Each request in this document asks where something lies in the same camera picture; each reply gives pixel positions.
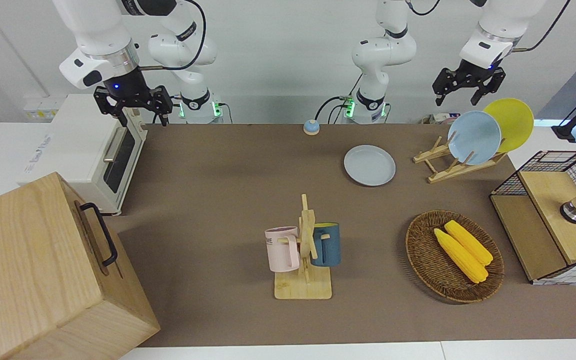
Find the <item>blue mug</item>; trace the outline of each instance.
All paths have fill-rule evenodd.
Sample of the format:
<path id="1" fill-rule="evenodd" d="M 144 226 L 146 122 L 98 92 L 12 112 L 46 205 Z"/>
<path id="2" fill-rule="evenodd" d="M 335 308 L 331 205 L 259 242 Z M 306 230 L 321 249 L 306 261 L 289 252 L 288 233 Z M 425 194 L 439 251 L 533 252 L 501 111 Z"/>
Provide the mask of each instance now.
<path id="1" fill-rule="evenodd" d="M 341 242 L 338 223 L 316 223 L 312 237 L 315 240 L 317 259 L 313 259 L 311 256 L 311 264 L 316 267 L 334 267 L 341 263 Z"/>

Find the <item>white wall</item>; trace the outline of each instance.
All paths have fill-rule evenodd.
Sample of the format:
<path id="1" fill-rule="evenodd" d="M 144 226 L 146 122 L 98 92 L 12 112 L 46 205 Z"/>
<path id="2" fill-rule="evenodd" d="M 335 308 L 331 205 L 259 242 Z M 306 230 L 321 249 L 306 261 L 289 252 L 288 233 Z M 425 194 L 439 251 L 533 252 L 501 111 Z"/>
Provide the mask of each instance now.
<path id="1" fill-rule="evenodd" d="M 549 0 L 520 45 L 533 45 L 564 2 Z M 231 103 L 239 123 L 302 122 L 312 117 L 323 100 L 347 94 L 355 83 L 359 70 L 350 56 L 354 44 L 383 34 L 375 22 L 376 0 L 200 3 L 208 16 L 208 36 L 219 46 L 217 61 L 205 69 L 208 84 Z M 433 3 L 414 0 L 421 10 Z M 469 102 L 473 89 L 448 95 L 438 109 L 431 86 L 441 68 L 457 67 L 459 50 L 481 11 L 468 0 L 443 0 L 429 16 L 409 14 L 409 30 L 418 52 L 412 62 L 387 70 L 391 82 L 386 100 L 394 109 L 391 121 L 473 109 Z M 126 16 L 125 22 L 135 41 L 144 45 L 139 53 L 141 64 L 155 64 L 145 45 L 151 34 L 163 32 L 158 19 Z M 58 70 L 62 59 L 75 48 L 75 41 L 50 0 L 0 0 L 0 29 L 36 76 L 35 87 L 43 87 L 53 96 L 78 92 Z M 514 54 L 502 66 L 508 76 L 500 91 L 483 98 L 476 109 L 498 98 L 515 97 L 537 113 L 576 71 L 576 1 L 537 50 Z M 171 74 L 146 74 L 151 86 L 164 84 L 170 92 L 175 91 Z M 28 94 L 17 91 L 14 96 Z M 19 101 L 12 106 L 18 108 Z"/>

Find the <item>wicker tray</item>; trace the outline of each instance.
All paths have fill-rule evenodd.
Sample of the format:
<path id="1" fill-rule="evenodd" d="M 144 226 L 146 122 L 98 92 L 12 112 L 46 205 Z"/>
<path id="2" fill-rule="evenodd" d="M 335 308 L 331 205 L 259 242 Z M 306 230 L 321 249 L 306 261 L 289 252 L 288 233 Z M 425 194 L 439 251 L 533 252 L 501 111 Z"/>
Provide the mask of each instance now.
<path id="1" fill-rule="evenodd" d="M 434 228 L 457 221 L 490 251 L 488 278 L 474 284 L 439 246 Z M 471 219 L 446 210 L 432 210 L 414 218 L 406 232 L 406 252 L 416 275 L 432 291 L 458 303 L 476 303 L 493 296 L 504 281 L 504 260 L 494 240 Z"/>

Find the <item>oven handle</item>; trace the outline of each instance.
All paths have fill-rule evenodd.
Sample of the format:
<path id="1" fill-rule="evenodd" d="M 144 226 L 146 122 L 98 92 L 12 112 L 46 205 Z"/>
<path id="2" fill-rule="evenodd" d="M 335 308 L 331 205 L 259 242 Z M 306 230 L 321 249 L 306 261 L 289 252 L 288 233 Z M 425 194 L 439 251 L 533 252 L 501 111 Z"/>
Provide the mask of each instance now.
<path id="1" fill-rule="evenodd" d="M 105 155 L 103 155 L 103 162 L 115 162 L 117 155 L 119 154 L 119 149 L 121 149 L 122 142 L 124 142 L 124 138 L 126 137 L 127 131 L 128 129 L 125 127 L 118 127 L 114 131 L 114 135 L 112 135 L 112 141 L 110 141 L 110 146 L 108 146 L 108 150 L 106 150 Z"/>

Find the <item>yellow corn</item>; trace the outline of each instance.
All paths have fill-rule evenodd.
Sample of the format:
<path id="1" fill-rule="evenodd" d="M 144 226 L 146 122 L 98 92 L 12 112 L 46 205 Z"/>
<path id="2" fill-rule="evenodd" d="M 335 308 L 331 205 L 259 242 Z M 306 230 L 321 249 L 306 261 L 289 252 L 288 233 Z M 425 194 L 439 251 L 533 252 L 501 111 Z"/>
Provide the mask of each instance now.
<path id="1" fill-rule="evenodd" d="M 446 232 L 451 235 L 455 240 L 461 244 L 466 250 L 471 253 L 477 261 L 483 266 L 490 265 L 492 262 L 492 254 L 488 249 L 477 240 L 473 234 L 468 232 L 457 221 L 451 219 L 443 226 Z"/>
<path id="2" fill-rule="evenodd" d="M 450 256 L 450 259 L 466 274 L 466 276 L 475 284 L 479 284 L 486 280 L 488 271 L 466 250 L 461 244 L 457 242 L 452 236 L 446 234 L 444 231 L 435 228 L 434 235 L 439 241 L 439 245 Z"/>

